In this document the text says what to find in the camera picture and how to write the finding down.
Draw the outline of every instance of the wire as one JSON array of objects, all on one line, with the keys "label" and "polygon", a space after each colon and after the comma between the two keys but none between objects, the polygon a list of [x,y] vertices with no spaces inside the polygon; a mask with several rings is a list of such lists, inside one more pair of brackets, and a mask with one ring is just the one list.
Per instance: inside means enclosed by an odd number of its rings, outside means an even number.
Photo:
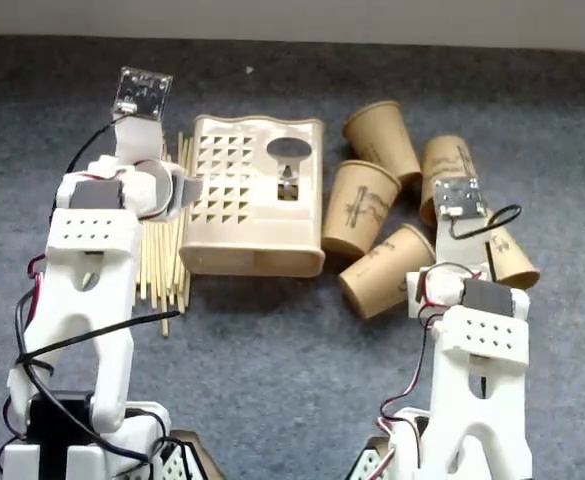
[{"label": "wire", "polygon": [[[17,346],[19,349],[19,357],[23,357],[25,353],[25,325],[23,324],[23,309],[25,308],[26,303],[30,300],[34,294],[34,288],[30,289],[25,295],[19,299],[17,302],[15,313],[14,313],[14,327],[16,331],[16,340]],[[50,402],[54,407],[57,408],[64,416],[66,416],[77,428],[82,430],[90,439],[96,443],[102,449],[113,453],[115,455],[119,455],[122,457],[132,458],[138,460],[142,463],[149,463],[149,458],[147,455],[139,452],[134,452],[132,450],[128,450],[125,448],[118,447],[116,445],[111,444],[100,435],[98,435],[94,430],[89,428],[83,422],[81,422],[78,418],[76,418],[72,413],[63,406],[63,404],[54,396],[54,394],[48,389],[48,387],[43,383],[41,378],[37,375],[37,373],[32,368],[32,365],[29,363],[28,359],[25,359],[21,362],[23,365],[23,370],[25,374],[28,376],[32,384],[36,387],[42,397],[44,397],[48,402]]]},{"label": "wire", "polygon": [[77,335],[76,337],[68,338],[66,340],[62,340],[56,343],[51,343],[50,345],[39,348],[38,350],[33,350],[31,352],[23,351],[19,353],[19,356],[16,359],[16,363],[19,364],[29,362],[33,360],[35,357],[43,355],[44,353],[49,353],[60,348],[65,348],[69,347],[70,345],[85,342],[86,340],[100,337],[101,335],[105,335],[106,333],[116,332],[117,330],[134,327],[136,325],[142,325],[144,323],[158,322],[166,318],[177,317],[180,314],[181,313],[178,310],[171,310],[169,312],[154,313],[151,315],[144,315],[142,317],[135,317],[130,320],[126,320],[125,322],[115,323],[114,325],[109,325],[107,327],[99,328],[98,330],[86,332],[81,335]]},{"label": "wire", "polygon": [[[450,236],[454,240],[466,240],[468,238],[475,237],[477,235],[489,232],[489,231],[494,230],[496,228],[504,227],[508,223],[516,220],[518,218],[518,216],[521,215],[522,211],[523,211],[523,207],[521,207],[521,205],[517,205],[516,203],[513,203],[513,204],[508,205],[507,207],[503,207],[501,210],[497,210],[495,213],[493,213],[492,216],[489,218],[487,224],[484,227],[477,228],[476,230],[470,230],[469,232],[465,232],[465,233],[461,233],[461,234],[454,233],[454,224],[456,222],[456,219],[453,218],[452,221],[450,222]],[[503,216],[503,214],[507,213],[507,212],[514,212],[514,213],[512,213],[511,215],[509,215],[508,217],[506,217],[505,219],[503,219],[499,222],[496,221],[497,218]]]},{"label": "wire", "polygon": [[10,405],[12,404],[12,397],[5,399],[5,403],[3,404],[2,415],[3,415],[3,423],[5,423],[6,428],[10,431],[12,435],[14,435],[19,440],[25,438],[25,435],[19,432],[16,428],[12,426],[10,423]]},{"label": "wire", "polygon": [[[115,118],[114,120],[107,123],[106,125],[103,125],[96,132],[94,132],[92,134],[92,136],[90,138],[88,138],[88,140],[74,154],[74,157],[72,157],[72,160],[70,160],[70,163],[68,163],[68,166],[65,168],[64,173],[65,174],[72,173],[74,171],[74,169],[76,168],[76,164],[79,162],[79,160],[81,159],[81,157],[83,156],[85,151],[90,147],[90,145],[92,145],[101,135],[103,135],[105,132],[107,132],[110,129],[110,127],[113,127],[117,123],[128,118],[130,115],[132,115],[132,114],[126,113],[125,115],[122,115],[119,118]],[[54,214],[54,210],[56,210],[56,194],[54,196],[54,201],[52,202],[52,209],[50,211],[50,218],[49,218],[50,223],[52,223],[52,215]]]},{"label": "wire", "polygon": [[381,475],[383,475],[383,472],[385,471],[386,468],[388,468],[388,465],[390,464],[390,462],[394,458],[395,453],[396,453],[396,450],[394,448],[391,448],[390,450],[388,450],[388,453],[385,454],[385,456],[383,457],[381,462],[372,471],[372,473],[370,473],[370,475],[368,475],[366,477],[365,480],[376,480]]},{"label": "wire", "polygon": [[17,440],[19,440],[19,438],[14,436],[10,440],[8,440],[7,442],[5,442],[3,445],[0,446],[0,474],[1,475],[3,475],[3,462],[2,462],[3,452],[8,447],[8,445],[11,445],[12,443],[16,442]]}]

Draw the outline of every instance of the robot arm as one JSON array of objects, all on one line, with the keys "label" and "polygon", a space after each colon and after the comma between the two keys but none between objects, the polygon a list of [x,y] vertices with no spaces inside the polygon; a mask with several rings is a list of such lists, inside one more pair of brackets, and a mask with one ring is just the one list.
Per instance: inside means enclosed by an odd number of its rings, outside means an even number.
[{"label": "robot arm", "polygon": [[[102,155],[85,171],[64,176],[56,195],[36,311],[24,335],[26,351],[128,320],[140,255],[140,222],[170,220],[200,195],[199,181],[188,178],[178,165],[160,160],[161,117],[170,83],[171,77],[165,75],[124,68],[114,115],[126,118],[115,124],[116,155]],[[87,275],[93,280],[86,286]],[[157,419],[168,431],[170,419],[158,404],[127,402],[134,348],[129,329],[98,336],[94,342],[99,365],[93,394],[82,401],[67,395],[64,399],[96,434],[148,454],[162,435]],[[37,361],[54,367],[61,353],[62,349],[53,350]],[[49,371],[40,365],[33,368],[47,384]],[[65,450],[53,454],[59,432],[54,433],[50,411],[42,414],[39,403],[33,403],[37,389],[22,365],[11,370],[8,387],[20,429],[27,428],[29,437],[32,432],[38,438],[6,449],[4,479],[110,480],[135,464],[85,441],[75,444],[72,438],[65,439]],[[152,412],[154,418],[126,418],[131,408]],[[62,423],[63,417],[57,420]],[[55,455],[65,458],[52,459]],[[61,465],[53,473],[46,470],[54,470],[55,463]],[[155,470],[152,478],[160,478],[161,469]]]},{"label": "robot arm", "polygon": [[[529,297],[492,283],[485,244],[497,225],[487,218],[476,179],[437,181],[435,208],[436,263],[406,279],[410,317],[438,317],[426,322],[436,342],[430,410],[403,408],[386,417],[395,420],[387,429],[393,459],[368,479],[531,480],[524,408]],[[471,391],[472,376],[485,379],[484,397]]]}]

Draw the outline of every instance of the paper cup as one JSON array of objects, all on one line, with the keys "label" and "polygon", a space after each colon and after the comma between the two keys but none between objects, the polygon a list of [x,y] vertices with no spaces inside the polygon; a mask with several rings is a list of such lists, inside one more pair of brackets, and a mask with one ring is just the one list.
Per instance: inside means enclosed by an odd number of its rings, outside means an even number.
[{"label": "paper cup", "polygon": [[434,248],[412,225],[403,225],[339,275],[341,288],[361,318],[407,300],[405,274],[435,261]]},{"label": "paper cup", "polygon": [[511,288],[527,290],[541,278],[541,272],[532,265],[514,237],[500,227],[490,233],[490,252],[494,262],[496,282]]},{"label": "paper cup", "polygon": [[397,102],[373,103],[362,108],[345,123],[343,136],[359,158],[382,166],[402,185],[421,178],[419,160]]},{"label": "paper cup", "polygon": [[436,225],[434,181],[442,177],[476,177],[468,146],[462,138],[451,135],[435,137],[425,146],[419,216],[426,225]]},{"label": "paper cup", "polygon": [[353,258],[369,252],[400,191],[401,183],[378,165],[343,162],[325,216],[323,249]]}]

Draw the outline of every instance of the floor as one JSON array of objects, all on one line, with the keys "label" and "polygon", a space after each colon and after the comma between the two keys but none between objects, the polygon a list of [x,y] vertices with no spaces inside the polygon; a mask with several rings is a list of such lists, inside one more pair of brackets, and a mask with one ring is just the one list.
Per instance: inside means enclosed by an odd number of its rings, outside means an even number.
[{"label": "floor", "polygon": [[[432,136],[464,137],[493,205],[523,206],[510,232],[542,271],[529,292],[535,478],[585,479],[585,54],[0,38],[0,405],[26,262],[45,247],[60,173],[109,118],[123,65],[175,75],[172,148],[202,113],[324,120],[326,191],[352,156],[343,123],[369,102],[400,101],[419,152]],[[417,221],[409,193],[385,233],[406,220]],[[130,397],[196,430],[229,479],[342,479],[376,433],[380,401],[409,381],[420,342],[404,306],[362,324],[338,288],[342,267],[329,258],[312,280],[195,278],[169,340],[156,325],[133,332]],[[71,347],[54,386],[91,387],[93,353]],[[430,353],[406,404],[427,407]],[[7,436],[0,416],[0,443]]]}]

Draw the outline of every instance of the circular hole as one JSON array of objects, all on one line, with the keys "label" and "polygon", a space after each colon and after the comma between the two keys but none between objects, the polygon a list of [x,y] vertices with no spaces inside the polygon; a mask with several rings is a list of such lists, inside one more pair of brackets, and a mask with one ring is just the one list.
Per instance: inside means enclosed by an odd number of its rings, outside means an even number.
[{"label": "circular hole", "polygon": [[267,151],[273,157],[304,158],[312,154],[312,146],[298,138],[283,137],[268,143]]}]

